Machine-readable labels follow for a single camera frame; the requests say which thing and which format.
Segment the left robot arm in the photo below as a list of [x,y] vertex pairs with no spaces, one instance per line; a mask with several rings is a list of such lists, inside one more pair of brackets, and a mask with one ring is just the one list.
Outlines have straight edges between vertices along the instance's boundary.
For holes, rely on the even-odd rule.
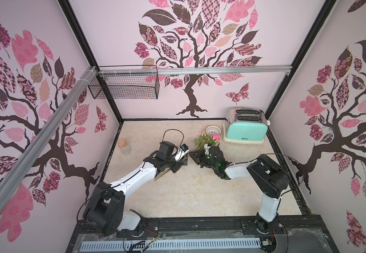
[[141,235],[146,219],[132,209],[127,210],[126,200],[148,181],[167,171],[176,173],[187,164],[188,155],[186,144],[178,147],[168,141],[161,142],[159,149],[144,158],[142,164],[127,176],[112,183],[99,183],[87,201],[83,220],[104,236],[120,230]]

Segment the white patterned bowl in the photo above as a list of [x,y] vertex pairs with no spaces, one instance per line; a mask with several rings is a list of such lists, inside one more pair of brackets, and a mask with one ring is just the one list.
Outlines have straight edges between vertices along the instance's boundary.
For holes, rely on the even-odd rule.
[[206,127],[205,133],[209,137],[213,137],[214,135],[221,136],[222,130],[216,125],[210,125]]

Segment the glass jar with cork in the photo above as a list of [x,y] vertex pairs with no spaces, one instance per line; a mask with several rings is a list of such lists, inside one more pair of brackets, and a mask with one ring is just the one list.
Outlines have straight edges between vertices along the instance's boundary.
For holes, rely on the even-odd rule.
[[117,144],[123,156],[128,156],[129,154],[131,154],[131,147],[128,145],[126,139],[118,140]]

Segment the mint green toaster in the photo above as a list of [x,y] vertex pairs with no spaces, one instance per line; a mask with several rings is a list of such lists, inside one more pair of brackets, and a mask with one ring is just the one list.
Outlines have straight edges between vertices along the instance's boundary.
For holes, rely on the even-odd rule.
[[263,144],[270,121],[262,110],[232,108],[223,126],[223,140],[237,144]]

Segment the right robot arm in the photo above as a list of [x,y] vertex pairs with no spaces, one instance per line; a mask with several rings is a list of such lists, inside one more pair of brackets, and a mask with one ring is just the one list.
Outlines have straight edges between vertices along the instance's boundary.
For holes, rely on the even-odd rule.
[[195,164],[212,169],[220,179],[252,178],[263,193],[254,227],[260,234],[273,232],[281,200],[291,181],[289,173],[281,165],[268,154],[246,162],[231,163],[218,146],[192,151],[189,155]]

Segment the pink rose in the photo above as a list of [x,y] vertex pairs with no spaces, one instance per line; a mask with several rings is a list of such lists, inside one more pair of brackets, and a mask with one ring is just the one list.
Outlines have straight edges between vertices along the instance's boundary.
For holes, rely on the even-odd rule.
[[155,176],[155,180],[157,180],[158,178],[160,178],[160,177],[162,177],[162,176],[164,176],[165,174],[167,174],[169,171],[171,171],[170,169],[168,169],[168,170],[166,170],[166,171],[164,171],[163,173],[161,173],[161,174],[156,174],[156,176]]
[[194,139],[194,144],[196,147],[196,151],[199,151],[205,147],[212,147],[219,145],[220,135],[212,135],[208,136],[206,133],[203,133],[200,137]]

